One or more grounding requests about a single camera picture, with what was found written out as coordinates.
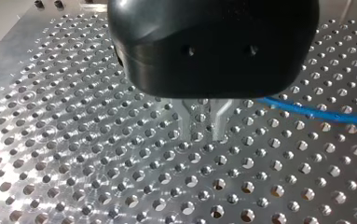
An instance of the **screw hole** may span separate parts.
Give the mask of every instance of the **screw hole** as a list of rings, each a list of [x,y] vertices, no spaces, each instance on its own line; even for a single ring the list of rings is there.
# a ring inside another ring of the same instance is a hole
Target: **screw hole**
[[[258,50],[259,50],[259,48],[257,46],[249,45],[249,46],[244,47],[244,49],[242,49],[242,52],[244,53],[245,56],[253,57],[256,55]]]
[[[193,55],[195,55],[195,52],[196,52],[196,50],[189,45],[183,45],[181,51],[184,55],[189,56],[189,57],[192,57]]]

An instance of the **black plastic cover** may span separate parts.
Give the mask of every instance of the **black plastic cover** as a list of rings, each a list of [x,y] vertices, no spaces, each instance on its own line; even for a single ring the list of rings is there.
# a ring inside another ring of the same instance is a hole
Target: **black plastic cover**
[[[297,77],[318,0],[109,0],[117,56],[141,91],[170,98],[249,98]]]

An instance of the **blue cable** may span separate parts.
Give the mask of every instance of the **blue cable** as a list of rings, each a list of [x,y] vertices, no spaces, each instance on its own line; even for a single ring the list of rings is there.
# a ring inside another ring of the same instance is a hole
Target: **blue cable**
[[[265,97],[262,99],[257,99],[258,102],[267,105],[275,105],[281,110],[286,110],[294,112],[296,114],[308,115],[318,119],[331,120],[339,123],[355,124],[357,125],[357,114],[348,115],[338,112],[322,111],[306,106],[293,105],[288,102],[280,101],[272,97]]]

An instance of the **perforated metal plate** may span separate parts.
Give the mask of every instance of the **perforated metal plate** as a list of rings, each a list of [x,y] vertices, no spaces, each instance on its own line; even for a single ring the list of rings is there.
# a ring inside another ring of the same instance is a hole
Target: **perforated metal plate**
[[[212,141],[137,91],[103,13],[64,15],[0,100],[0,223],[357,223],[357,127],[243,100]],[[357,21],[330,20],[280,95],[357,112]]]

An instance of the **aluminum surface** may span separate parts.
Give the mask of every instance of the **aluminum surface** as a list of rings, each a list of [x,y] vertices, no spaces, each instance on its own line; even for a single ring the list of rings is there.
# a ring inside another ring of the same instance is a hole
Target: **aluminum surface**
[[[184,142],[170,100],[125,78],[105,14],[64,13],[0,94],[0,223],[357,223],[357,127],[242,100],[213,142],[193,100]],[[337,20],[278,97],[357,112],[357,20]]]

